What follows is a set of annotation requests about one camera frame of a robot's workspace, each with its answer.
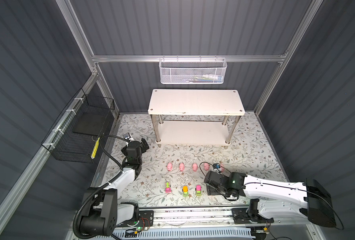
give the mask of shelf lower board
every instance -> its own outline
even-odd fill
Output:
[[[228,127],[221,122],[164,121],[157,126],[158,144],[229,146],[225,143]]]

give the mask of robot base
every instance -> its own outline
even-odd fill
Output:
[[[154,214],[154,211],[139,211],[139,220],[136,224],[136,226],[134,226],[134,222],[135,220],[134,219],[130,219],[130,220],[127,220],[127,221],[124,221],[120,224],[118,224],[116,227],[142,227],[143,224],[145,227],[151,227],[153,226],[153,214]]]

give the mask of floral tablecloth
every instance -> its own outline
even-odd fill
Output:
[[[176,116],[164,115],[165,120],[181,121],[222,121],[222,116]],[[228,119],[230,130],[235,117]],[[260,178],[285,182],[285,176],[276,161],[271,147],[261,129],[254,113],[246,112],[241,117],[228,149],[219,146],[162,145],[158,147],[148,114],[124,114],[117,135],[130,132],[132,137],[140,141],[145,138],[150,149],[142,155],[143,164],[139,177],[129,184],[120,194],[121,202],[137,202],[140,207],[191,206],[191,205],[229,205],[247,204],[249,199],[240,197],[230,202],[221,195],[208,196],[204,186],[204,175],[200,170],[192,170],[193,163],[222,163],[231,172],[243,172]],[[112,156],[120,162],[124,158],[121,152],[125,142],[116,140]],[[172,171],[167,171],[171,162]],[[184,163],[184,171],[179,164]],[[113,161],[108,162],[104,180],[116,175],[118,167]],[[165,182],[170,182],[172,192],[165,193]],[[188,186],[187,197],[183,197],[182,188]],[[202,196],[195,195],[196,185],[201,185]]]

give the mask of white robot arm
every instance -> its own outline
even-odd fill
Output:
[[[120,138],[112,135],[106,137]],[[141,217],[139,206],[130,202],[118,205],[117,199],[124,188],[140,174],[142,153],[149,149],[149,146],[145,139],[142,139],[142,142],[130,142],[129,140],[127,142],[127,146],[122,149],[122,152],[127,156],[126,161],[122,164],[119,164],[103,149],[103,152],[115,161],[121,170],[103,185],[87,189],[83,204],[74,217],[72,228],[76,237],[88,239],[98,235],[110,236],[114,228],[125,221],[138,223]]]
[[[223,195],[230,201],[239,195],[251,199],[245,220],[273,222],[276,217],[300,217],[319,226],[336,226],[330,194],[316,180],[277,182],[238,172],[227,177],[219,171],[209,171],[204,182],[208,195]]]

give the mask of pink toy pig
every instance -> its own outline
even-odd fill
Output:
[[[204,170],[208,171],[209,170],[209,164],[204,162]]]
[[[197,171],[197,164],[196,164],[196,163],[194,163],[194,164],[192,165],[192,169],[194,170],[194,172]]]
[[[180,164],[179,164],[179,170],[180,170],[180,171],[183,171],[183,170],[184,170],[184,163],[180,163]]]
[[[172,171],[172,163],[167,164],[167,170],[170,172]]]

